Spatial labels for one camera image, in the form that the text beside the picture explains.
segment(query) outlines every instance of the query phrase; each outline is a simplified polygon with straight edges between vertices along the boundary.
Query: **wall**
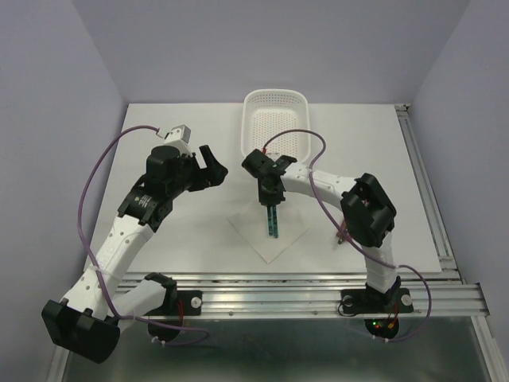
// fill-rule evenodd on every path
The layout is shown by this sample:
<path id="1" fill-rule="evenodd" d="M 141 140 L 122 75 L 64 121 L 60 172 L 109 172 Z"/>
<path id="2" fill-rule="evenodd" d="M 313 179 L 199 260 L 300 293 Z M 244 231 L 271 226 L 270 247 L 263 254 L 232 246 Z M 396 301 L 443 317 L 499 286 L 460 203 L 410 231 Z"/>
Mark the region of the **wall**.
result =
<path id="1" fill-rule="evenodd" d="M 468 0 L 73 0 L 130 102 L 410 101 Z"/>
<path id="2" fill-rule="evenodd" d="M 411 118 L 460 269 L 480 282 L 509 361 L 509 2 L 474 0 Z"/>
<path id="3" fill-rule="evenodd" d="M 0 12 L 0 380 L 45 380 L 45 302 L 76 281 L 80 191 L 125 107 L 68 0 Z M 87 204 L 91 231 L 108 169 Z"/>

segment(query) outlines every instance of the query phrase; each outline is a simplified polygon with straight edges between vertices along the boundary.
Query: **white table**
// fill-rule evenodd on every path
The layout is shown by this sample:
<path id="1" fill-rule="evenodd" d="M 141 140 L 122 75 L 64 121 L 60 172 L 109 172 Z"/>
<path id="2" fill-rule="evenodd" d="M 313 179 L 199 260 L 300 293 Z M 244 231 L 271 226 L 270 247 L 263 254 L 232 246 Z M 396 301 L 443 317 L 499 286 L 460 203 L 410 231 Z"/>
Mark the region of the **white table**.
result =
<path id="1" fill-rule="evenodd" d="M 328 151 L 316 168 L 346 177 L 374 174 L 398 210 L 394 261 L 422 272 L 440 272 L 394 105 L 311 104 L 309 112 L 311 128 L 328 142 Z M 233 228 L 227 218 L 257 197 L 255 179 L 240 167 L 241 116 L 241 103 L 129 106 L 123 129 L 140 124 L 171 127 L 184 123 L 192 130 L 191 147 L 197 150 L 208 144 L 229 169 L 220 187 L 184 193 L 174 201 L 173 212 L 142 249 L 130 271 L 364 273 L 362 256 L 347 244 L 336 244 L 335 229 L 314 199 L 287 195 L 285 205 L 299 208 L 310 227 L 272 263 L 266 263 Z M 96 251 L 123 198 L 145 172 L 150 149 L 161 143 L 154 133 L 146 131 L 131 133 L 119 143 L 92 240 Z M 312 153 L 318 151 L 319 144 L 313 139 Z"/>

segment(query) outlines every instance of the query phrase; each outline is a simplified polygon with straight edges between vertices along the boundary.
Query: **perforated basket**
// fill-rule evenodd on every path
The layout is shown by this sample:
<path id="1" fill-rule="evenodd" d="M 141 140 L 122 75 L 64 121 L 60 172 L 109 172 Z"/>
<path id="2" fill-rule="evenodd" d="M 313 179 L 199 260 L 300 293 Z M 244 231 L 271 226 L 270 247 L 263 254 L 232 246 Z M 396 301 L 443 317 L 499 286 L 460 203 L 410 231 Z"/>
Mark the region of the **perforated basket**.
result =
<path id="1" fill-rule="evenodd" d="M 241 152 L 246 157 L 261 150 L 266 141 L 289 129 L 309 127 L 308 100 L 299 92 L 284 89 L 262 89 L 249 93 L 244 100 Z M 311 151 L 309 134 L 285 134 L 267 147 L 271 157 L 289 155 L 305 161 Z"/>

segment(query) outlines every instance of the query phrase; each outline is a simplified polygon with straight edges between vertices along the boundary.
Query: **cable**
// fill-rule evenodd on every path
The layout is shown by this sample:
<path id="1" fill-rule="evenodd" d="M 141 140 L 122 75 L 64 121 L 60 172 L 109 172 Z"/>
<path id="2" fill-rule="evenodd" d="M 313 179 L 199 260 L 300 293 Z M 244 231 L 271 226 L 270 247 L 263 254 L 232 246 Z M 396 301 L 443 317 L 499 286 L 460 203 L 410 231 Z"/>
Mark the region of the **cable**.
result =
<path id="1" fill-rule="evenodd" d="M 316 133 L 314 131 L 311 131 L 311 130 L 289 129 L 289 130 L 286 130 L 286 131 L 282 131 L 281 133 L 277 133 L 275 136 L 273 136 L 271 139 L 269 139 L 265 143 L 265 145 L 263 145 L 262 152 L 263 153 L 266 152 L 266 148 L 269 145 L 269 143 L 271 143 L 272 141 L 274 141 L 276 138 L 280 137 L 281 135 L 288 134 L 288 133 L 306 133 L 306 134 L 311 134 L 311 135 L 314 135 L 315 137 L 317 137 L 318 139 L 321 140 L 322 148 L 321 148 L 320 152 L 309 163 L 309 183 L 311 185 L 311 190 L 313 191 L 313 195 L 314 195 L 315 199 L 317 199 L 317 202 L 320 205 L 321 209 L 324 211 L 324 213 L 327 216 L 327 218 L 331 221 L 332 225 L 334 225 L 334 227 L 336 227 L 338 232 L 341 232 L 341 234 L 343 235 L 344 239 L 346 241 L 348 241 L 350 243 L 350 245 L 352 245 L 354 247 L 354 249 L 356 249 L 361 255 L 363 255 L 364 257 L 368 258 L 371 261 L 374 261 L 375 263 L 378 263 L 378 264 L 383 265 L 384 267 L 388 267 L 390 269 L 400 269 L 400 268 L 410 269 L 413 273 L 416 274 L 417 277 L 419 277 L 419 279 L 424 284 L 424 287 L 426 288 L 426 293 L 428 294 L 428 310 L 426 312 L 426 316 L 425 316 L 423 322 L 421 323 L 421 325 L 416 330 L 414 330 L 412 333 L 409 333 L 406 336 L 403 336 L 403 337 L 400 337 L 400 338 L 394 338 L 392 340 L 387 340 L 387 339 L 381 338 L 381 337 L 377 337 L 377 338 L 380 339 L 380 340 L 389 341 L 389 342 L 403 342 L 403 341 L 408 340 L 408 339 L 412 338 L 413 336 L 417 335 L 424 328 L 424 326 L 427 325 L 429 317 L 431 315 L 431 306 L 432 306 L 432 302 L 431 302 L 431 300 L 432 300 L 432 298 L 431 298 L 431 290 L 429 289 L 429 285 L 426 282 L 424 276 L 421 275 L 415 268 L 411 267 L 410 265 L 401 264 L 399 266 L 396 266 L 394 264 L 389 264 L 389 263 L 386 263 L 386 262 L 384 262 L 382 260 L 374 258 L 369 253 L 364 251 L 359 245 L 357 245 L 357 243 L 352 239 L 352 237 L 349 236 L 342 229 L 341 225 L 336 221 L 336 219 L 334 219 L 334 216 L 332 216 L 332 214 L 329 212 L 329 210 L 325 206 L 324 201 L 321 199 L 321 196 L 318 193 L 318 188 L 316 187 L 314 179 L 313 179 L 313 166 L 318 161 L 318 159 L 322 156 L 322 154 L 325 152 L 325 150 L 327 149 L 327 143 L 326 143 L 324 137 L 322 137 L 320 134 L 318 134 L 318 133 Z"/>
<path id="2" fill-rule="evenodd" d="M 83 218 L 83 205 L 84 205 L 84 202 L 85 202 L 85 197 L 87 196 L 88 188 L 90 187 L 91 181 L 92 181 L 95 173 L 97 172 L 97 169 L 99 168 L 99 166 L 101 165 L 101 163 L 103 162 L 103 160 L 107 156 L 107 154 L 110 152 L 110 150 L 113 148 L 113 146 L 120 140 L 121 137 L 123 137 L 126 134 L 129 134 L 132 131 L 136 131 L 136 130 L 152 130 L 152 131 L 155 131 L 156 133 L 159 131 L 159 129 L 157 129 L 156 127 L 141 125 L 141 126 L 136 126 L 136 127 L 130 127 L 129 129 L 126 129 L 122 133 L 120 133 L 119 136 L 117 136 L 115 139 L 113 139 L 113 141 L 111 141 L 111 143 L 105 149 L 103 154 L 99 157 L 99 160 L 97 161 L 97 163 L 94 165 L 94 168 L 90 172 L 90 175 L 88 176 L 88 179 L 87 179 L 87 183 L 85 183 L 85 186 L 83 188 L 83 192 L 81 193 L 80 203 L 78 205 L 78 224 L 77 224 L 77 226 L 78 226 L 78 235 L 80 236 L 81 243 L 83 244 L 83 246 L 85 248 L 85 251 L 87 252 L 88 258 L 90 259 L 90 261 L 94 265 L 94 267 L 96 267 L 97 269 L 100 269 L 99 263 L 97 261 L 97 258 L 94 255 L 94 252 L 90 248 L 90 243 L 88 243 L 88 241 L 85 238 L 85 235 L 83 233 L 82 218 Z M 203 337 L 197 338 L 196 340 L 191 340 L 191 341 L 186 341 L 186 342 L 178 342 L 178 343 L 171 343 L 171 342 L 169 342 L 169 343 L 164 343 L 163 344 L 164 346 L 186 346 L 186 345 L 193 345 L 193 344 L 196 344 L 198 342 L 202 342 L 204 339 L 206 339 L 206 338 L 208 338 L 210 336 L 210 332 L 208 332 L 208 330 L 202 329 L 202 328 L 185 328 L 185 327 L 182 327 L 182 326 L 174 326 L 174 325 L 163 324 L 162 322 L 157 322 L 157 321 L 150 320 L 148 318 L 139 317 L 139 316 L 121 315 L 115 309 L 115 305 L 113 304 L 111 296 L 108 293 L 108 289 L 106 287 L 106 283 L 104 282 L 103 274 L 101 273 L 101 271 L 96 271 L 95 273 L 97 274 L 97 279 L 99 281 L 99 286 L 101 287 L 101 291 L 103 292 L 103 297 L 106 300 L 106 304 L 108 305 L 108 308 L 110 308 L 111 313 L 116 318 L 118 318 L 119 320 L 135 320 L 135 321 L 138 321 L 138 322 L 144 322 L 146 324 L 151 324 L 151 325 L 159 326 L 160 328 L 163 328 L 163 329 L 185 330 L 185 331 L 188 331 L 188 332 L 200 332 L 200 333 L 204 334 Z"/>

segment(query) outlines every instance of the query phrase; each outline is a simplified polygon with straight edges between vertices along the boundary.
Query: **gray wall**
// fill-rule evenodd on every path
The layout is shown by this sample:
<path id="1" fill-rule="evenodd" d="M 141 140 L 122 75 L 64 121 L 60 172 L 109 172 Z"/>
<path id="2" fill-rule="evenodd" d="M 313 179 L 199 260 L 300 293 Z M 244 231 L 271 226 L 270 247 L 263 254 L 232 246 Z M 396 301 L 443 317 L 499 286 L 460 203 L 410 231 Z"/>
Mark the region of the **gray wall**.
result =
<path id="1" fill-rule="evenodd" d="M 509 2 L 474 0 L 411 118 L 457 260 L 480 282 L 509 360 Z"/>
<path id="2" fill-rule="evenodd" d="M 468 0 L 73 0 L 130 102 L 410 101 Z"/>
<path id="3" fill-rule="evenodd" d="M 69 0 L 2 2 L 0 380 L 45 380 L 53 346 L 41 309 L 84 264 L 80 190 L 123 112 Z M 86 207 L 89 228 L 103 191 L 98 183 Z"/>

